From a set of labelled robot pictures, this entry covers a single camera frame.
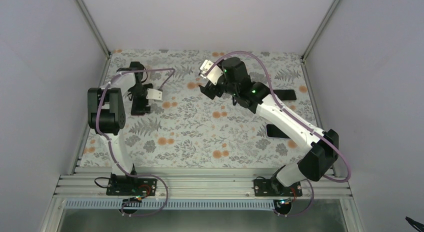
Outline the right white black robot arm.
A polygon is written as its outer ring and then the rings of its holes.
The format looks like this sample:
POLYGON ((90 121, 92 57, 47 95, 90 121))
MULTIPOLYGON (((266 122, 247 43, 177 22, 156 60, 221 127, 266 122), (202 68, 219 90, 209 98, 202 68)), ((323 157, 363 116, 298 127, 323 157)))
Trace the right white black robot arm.
POLYGON ((310 180, 317 182, 338 159, 339 136, 330 129, 314 126, 293 112, 262 82, 251 80, 246 65, 238 57, 224 59, 218 64, 205 60, 200 76, 207 79, 200 91, 210 99, 229 94, 233 105, 256 114, 285 133, 305 153, 295 162, 280 167, 270 178, 274 194, 284 195, 290 186, 310 180))

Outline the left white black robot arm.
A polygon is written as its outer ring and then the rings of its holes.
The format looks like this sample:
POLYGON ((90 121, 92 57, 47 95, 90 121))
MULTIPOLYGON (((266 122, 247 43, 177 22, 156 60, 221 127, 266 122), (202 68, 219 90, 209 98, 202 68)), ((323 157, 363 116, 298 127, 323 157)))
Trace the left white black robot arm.
POLYGON ((157 180, 138 177, 123 132, 127 120, 125 94, 132 102, 132 115, 145 115, 151 111, 148 94, 153 85, 146 82, 147 78, 145 66, 132 61, 128 67, 119 68, 110 82, 87 91, 88 126, 100 136, 113 163, 106 185, 99 184, 98 178, 94 179, 95 185, 104 188, 108 196, 149 196, 155 193, 157 180))

